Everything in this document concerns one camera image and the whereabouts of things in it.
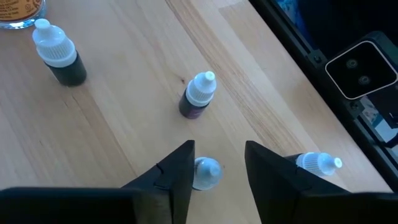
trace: light wood surface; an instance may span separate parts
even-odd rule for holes
[[[282,156],[329,152],[328,180],[391,191],[247,0],[51,0],[47,18],[88,70],[58,84],[26,30],[0,30],[0,188],[120,187],[187,139],[221,162],[215,189],[193,192],[187,223],[259,223],[244,166],[255,140]],[[177,103],[198,72],[218,76],[196,120]]]

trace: black device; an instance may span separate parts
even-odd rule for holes
[[[262,223],[371,223],[395,218],[398,195],[352,194],[264,146],[246,142],[246,169]]]
[[[398,191],[398,29],[393,2],[249,2]]]
[[[187,141],[121,189],[13,188],[0,191],[0,223],[183,224],[195,142]]]

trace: bottle cap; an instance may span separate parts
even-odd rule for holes
[[[192,187],[196,190],[209,190],[223,178],[223,170],[217,160],[207,157],[195,159],[195,175]]]
[[[213,99],[216,88],[216,75],[213,72],[202,72],[189,82],[186,96],[192,105],[206,106]]]
[[[300,155],[297,158],[296,164],[321,177],[333,175],[337,169],[343,166],[343,161],[324,152],[308,152]]]
[[[32,38],[37,53],[47,65],[63,68],[76,60],[75,45],[61,28],[51,25],[46,19],[37,19],[35,26]]]

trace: small plastic bottle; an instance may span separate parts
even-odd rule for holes
[[[216,75],[213,72],[199,73],[189,82],[181,97],[178,104],[180,113],[188,119],[198,118],[213,99],[216,88]]]
[[[340,158],[332,157],[324,152],[308,152],[285,157],[299,167],[319,176],[330,176],[343,166]]]
[[[0,28],[23,29],[44,18],[45,0],[0,0]]]
[[[86,80],[87,72],[75,44],[65,32],[46,19],[35,22],[32,37],[39,56],[55,78],[65,86],[77,86]]]
[[[195,159],[195,174],[192,188],[210,190],[223,178],[223,170],[217,160],[207,157]]]

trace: white dropper cap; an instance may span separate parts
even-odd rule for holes
[[[192,187],[196,190],[209,190],[223,178],[223,170],[217,160],[207,157],[195,159],[195,175]]]
[[[213,99],[216,88],[216,75],[213,72],[202,72],[189,82],[185,95],[193,106],[202,107]]]
[[[332,157],[327,153],[308,152],[299,155],[296,164],[317,176],[333,175],[343,166],[340,158]]]
[[[63,68],[75,62],[77,58],[75,44],[61,28],[51,25],[46,19],[37,19],[35,26],[32,38],[37,53],[47,65]]]

